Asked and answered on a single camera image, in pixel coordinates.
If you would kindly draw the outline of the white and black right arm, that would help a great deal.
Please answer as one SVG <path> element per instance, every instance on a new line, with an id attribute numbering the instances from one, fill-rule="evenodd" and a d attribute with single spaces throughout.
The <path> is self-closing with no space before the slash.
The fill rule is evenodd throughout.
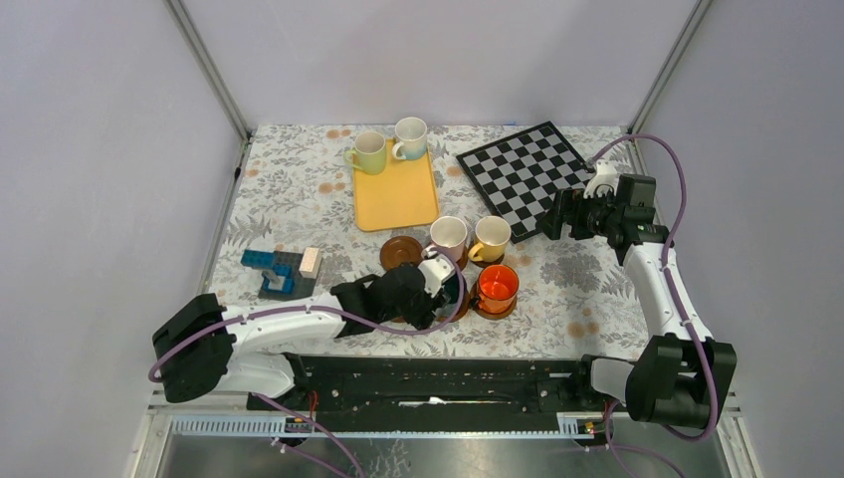
<path id="1" fill-rule="evenodd" d="M 582 359 L 570 394 L 594 410 L 608 398 L 629 416 L 657 423 L 677 436 L 696 428 L 696 439 L 715 429 L 738 364 L 732 345 L 713 339 L 691 303 L 677 266 L 670 229 L 655 221 L 654 178 L 621 174 L 593 178 L 584 188 L 560 189 L 538 221 L 557 240 L 601 237 L 634 286 L 649 340 L 635 361 Z"/>

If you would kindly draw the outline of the dark walnut wooden coaster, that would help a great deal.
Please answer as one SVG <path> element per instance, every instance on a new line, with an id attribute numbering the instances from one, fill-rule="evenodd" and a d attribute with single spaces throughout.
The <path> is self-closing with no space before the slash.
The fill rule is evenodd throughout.
<path id="1" fill-rule="evenodd" d="M 486 268 L 486 267 L 490 267 L 490 266 L 493 266 L 493 265 L 501 265 L 504 262 L 505 258 L 506 258 L 506 254 L 503 254 L 493 261 L 471 260 L 470 262 L 477 267 Z"/>

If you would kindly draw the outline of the pink mug front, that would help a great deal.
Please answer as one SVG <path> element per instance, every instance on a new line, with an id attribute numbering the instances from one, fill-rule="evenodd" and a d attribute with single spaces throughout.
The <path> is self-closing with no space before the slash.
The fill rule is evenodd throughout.
<path id="1" fill-rule="evenodd" d="M 435 248 L 444 253 L 464 269 L 468 260 L 467 240 L 469 229 L 463 219 L 454 216 L 441 216 L 429 228 L 426 249 Z"/>

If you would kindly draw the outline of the cream yellow mug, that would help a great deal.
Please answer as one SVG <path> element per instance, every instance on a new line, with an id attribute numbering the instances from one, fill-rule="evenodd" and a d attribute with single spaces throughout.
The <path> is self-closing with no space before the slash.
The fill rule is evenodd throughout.
<path id="1" fill-rule="evenodd" d="M 481 218 L 475 227 L 475 240 L 469 250 L 469 260 L 475 263 L 495 263 L 505 255 L 511 240 L 511 226 L 499 216 Z"/>

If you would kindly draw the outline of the pink mug back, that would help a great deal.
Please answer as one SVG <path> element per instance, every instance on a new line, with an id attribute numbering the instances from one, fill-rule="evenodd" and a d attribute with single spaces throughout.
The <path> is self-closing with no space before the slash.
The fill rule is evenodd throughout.
<path id="1" fill-rule="evenodd" d="M 387 162 L 387 142 L 380 132 L 370 130 L 361 133 L 353 148 L 343 155 L 345 162 L 365 174 L 377 175 L 384 171 Z"/>

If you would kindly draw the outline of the orange cup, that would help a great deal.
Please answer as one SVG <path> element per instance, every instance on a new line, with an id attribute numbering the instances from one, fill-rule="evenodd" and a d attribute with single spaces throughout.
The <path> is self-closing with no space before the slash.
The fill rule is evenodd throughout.
<path id="1" fill-rule="evenodd" d="M 481 272 L 472 289 L 470 306 L 480 304 L 490 313 L 501 312 L 517 299 L 519 286 L 519 276 L 511 267 L 487 267 Z"/>

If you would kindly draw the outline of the pink mug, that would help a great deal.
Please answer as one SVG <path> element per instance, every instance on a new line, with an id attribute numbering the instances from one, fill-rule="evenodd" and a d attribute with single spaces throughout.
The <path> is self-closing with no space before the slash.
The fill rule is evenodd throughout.
<path id="1" fill-rule="evenodd" d="M 454 216 L 441 216 L 429 228 L 426 249 L 435 248 L 444 253 L 464 269 L 468 260 L 467 240 L 469 229 L 463 219 Z"/>
<path id="2" fill-rule="evenodd" d="M 343 155 L 345 162 L 365 174 L 377 175 L 384 171 L 387 162 L 387 142 L 380 132 L 370 130 L 361 133 L 353 148 Z"/>

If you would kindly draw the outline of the dark green mug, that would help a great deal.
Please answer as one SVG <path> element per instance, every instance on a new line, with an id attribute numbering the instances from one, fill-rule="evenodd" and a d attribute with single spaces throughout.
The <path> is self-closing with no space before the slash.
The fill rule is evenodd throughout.
<path id="1" fill-rule="evenodd" d="M 446 303 L 442 306 L 439 313 L 439 318 L 447 319 L 454 310 L 458 307 L 460 279 L 458 276 L 452 276 L 443 286 L 441 292 Z"/>

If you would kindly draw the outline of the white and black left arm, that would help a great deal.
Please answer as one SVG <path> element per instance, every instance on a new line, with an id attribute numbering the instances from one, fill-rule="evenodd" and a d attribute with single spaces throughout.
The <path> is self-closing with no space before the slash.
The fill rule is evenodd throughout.
<path id="1" fill-rule="evenodd" d="M 459 310 L 465 286 L 460 270 L 437 256 L 280 307 L 226 308 L 214 294 L 199 295 L 153 334 L 156 361 L 147 377 L 171 403 L 243 391 L 295 409 L 308 399 L 309 384 L 290 358 L 270 356 L 269 348 L 373 331 L 427 335 L 443 329 L 436 318 L 446 307 Z"/>

